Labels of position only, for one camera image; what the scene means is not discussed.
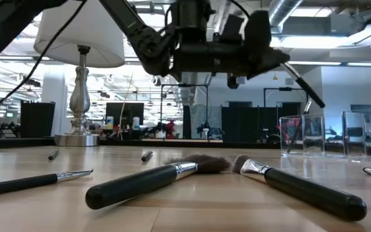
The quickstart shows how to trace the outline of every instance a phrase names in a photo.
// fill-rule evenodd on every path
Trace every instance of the table lamp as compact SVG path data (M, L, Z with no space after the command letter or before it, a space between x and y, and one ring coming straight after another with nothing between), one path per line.
M68 1L62 6L45 10L34 49L41 53L60 27L76 11L80 1ZM74 64L77 76L70 99L74 118L71 130L55 135L57 146L97 146L99 136L86 129L85 113L90 109L87 89L89 67L115 68L124 65L124 41L120 28L98 0L87 0L79 14L58 36L46 56Z

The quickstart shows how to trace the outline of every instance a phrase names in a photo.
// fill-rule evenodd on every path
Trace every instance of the black brush handle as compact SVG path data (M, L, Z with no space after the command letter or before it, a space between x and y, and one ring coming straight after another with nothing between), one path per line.
M164 187L176 178L172 165L153 168L93 186L87 191L85 202L91 209L100 209Z
M350 193L274 168L265 172L265 180L270 186L343 219L358 221L366 216L365 202Z
M326 105L325 103L323 102L323 100L321 100L321 98L319 97L319 95L316 94L316 92L309 86L309 84L307 84L307 82L303 79L303 78L297 78L296 79L296 82L297 84L299 84L299 86L307 93L310 95L311 99L313 99L313 101L318 105L320 106L320 108L324 108Z
M38 177L28 177L17 180L0 182L0 194L19 191L48 184L54 184L58 181L57 174L48 174Z

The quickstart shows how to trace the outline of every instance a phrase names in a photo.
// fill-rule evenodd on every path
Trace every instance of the pipe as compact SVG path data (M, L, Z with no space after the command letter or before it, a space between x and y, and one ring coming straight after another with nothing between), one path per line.
M303 0L272 0L269 7L269 21L272 33L281 33L284 22L302 2Z

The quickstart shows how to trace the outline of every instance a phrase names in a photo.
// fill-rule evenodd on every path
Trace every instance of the wooden table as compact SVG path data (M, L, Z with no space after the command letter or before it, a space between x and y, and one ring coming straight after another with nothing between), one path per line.
M48 162L48 155L60 149ZM144 164L147 150L155 155ZM84 196L94 184L154 168L168 157L195 151L257 157L274 167L360 196L368 215L344 222L265 184L241 175L194 175L158 191L100 210L89 209ZM51 186L0 195L0 231L371 231L371 177L358 163L341 159L280 157L279 150L192 148L17 148L0 150L0 181L66 170L91 169L83 177Z

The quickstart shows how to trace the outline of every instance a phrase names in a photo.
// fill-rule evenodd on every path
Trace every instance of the ceiling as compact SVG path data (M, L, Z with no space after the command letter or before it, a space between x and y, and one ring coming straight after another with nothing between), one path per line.
M248 12L254 10L268 10L271 0L263 1L251 1L251 0L237 0ZM139 9L139 12L149 12L149 2L146 1L130 1L134 2ZM154 13L153 14L140 14L141 18L150 26L159 29L164 26L164 16L160 14L168 9L170 1L154 1ZM224 0L211 0L212 8L221 12L222 6L225 4ZM365 10L371 9L371 0L350 0L350 1L325 1L325 0L304 0L299 8L297 8L291 16L293 17L328 17L334 14L351 14L357 12L364 12ZM228 13L241 14L239 9L234 6L228 8ZM220 13L213 15L207 25L209 34L213 33L221 24L224 23L224 19L227 14L220 16ZM39 54L33 50L33 43L37 35L39 21L41 21L41 15L36 17L33 23L29 24L25 30L21 32L17 39L2 52L1 55L9 56L38 56ZM349 48L349 49L301 49L301 48L281 48L284 52L290 54L291 59L294 61L371 61L371 47L363 48ZM124 39L124 51L126 57L136 57L132 47L129 45L126 39ZM42 62L32 79L43 85L43 77L45 70L49 65L61 65L64 68L66 78L68 81L68 90L70 98L71 92L74 88L75 81L75 66L68 64L59 64L53 61ZM9 90L14 88L21 78L26 76L33 66L33 61L5 61L0 60L0 97L7 94ZM299 67L300 72L307 72L312 67ZM90 68L90 75L88 78L88 89L90 91L90 99L92 102L98 102L96 106L91 107L88 115L91 115L92 119L102 119L104 116L105 102L107 101L121 101L125 98L128 101L144 101L148 105L148 102L154 102L155 106L150 106L146 109L146 118L149 120L157 120L159 118L159 98L161 88L153 84L153 76L147 74L141 66L126 64L120 68ZM269 78L264 81L256 81L256 86L264 85L268 86L267 83ZM161 80L165 84L176 84L176 81L172 77L166 77ZM204 84L209 82L208 78L199 78L196 83ZM212 84L215 88L221 88L221 84L226 88L225 80L219 78L213 81ZM101 97L99 91L106 92L109 95L107 97ZM1 109L6 109L7 105L11 105L12 108L17 109L17 105L20 100L41 100L42 88L35 86L24 86L15 95L13 95L11 101ZM163 112L169 111L164 117L166 119L179 119L182 117L182 102L181 102L180 90L177 87L171 88L167 92L166 103L171 106L166 106L167 109L163 109Z

